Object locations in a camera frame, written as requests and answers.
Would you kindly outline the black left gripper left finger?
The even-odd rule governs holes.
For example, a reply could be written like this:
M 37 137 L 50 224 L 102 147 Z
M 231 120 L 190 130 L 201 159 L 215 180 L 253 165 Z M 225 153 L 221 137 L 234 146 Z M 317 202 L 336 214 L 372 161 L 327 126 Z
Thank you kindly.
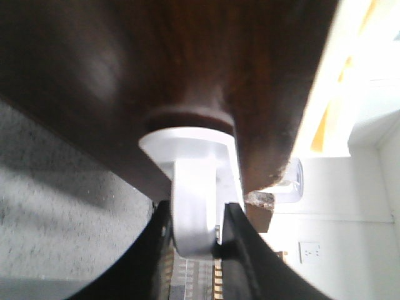
M 173 263 L 170 203 L 162 201 L 131 247 L 69 299 L 169 299 Z

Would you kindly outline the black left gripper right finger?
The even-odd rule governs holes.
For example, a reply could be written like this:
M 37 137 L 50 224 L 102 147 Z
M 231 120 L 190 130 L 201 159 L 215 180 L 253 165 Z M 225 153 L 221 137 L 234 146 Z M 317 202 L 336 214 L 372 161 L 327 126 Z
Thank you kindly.
M 222 244 L 224 299 L 328 299 L 294 272 L 264 242 L 240 205 L 224 208 Z

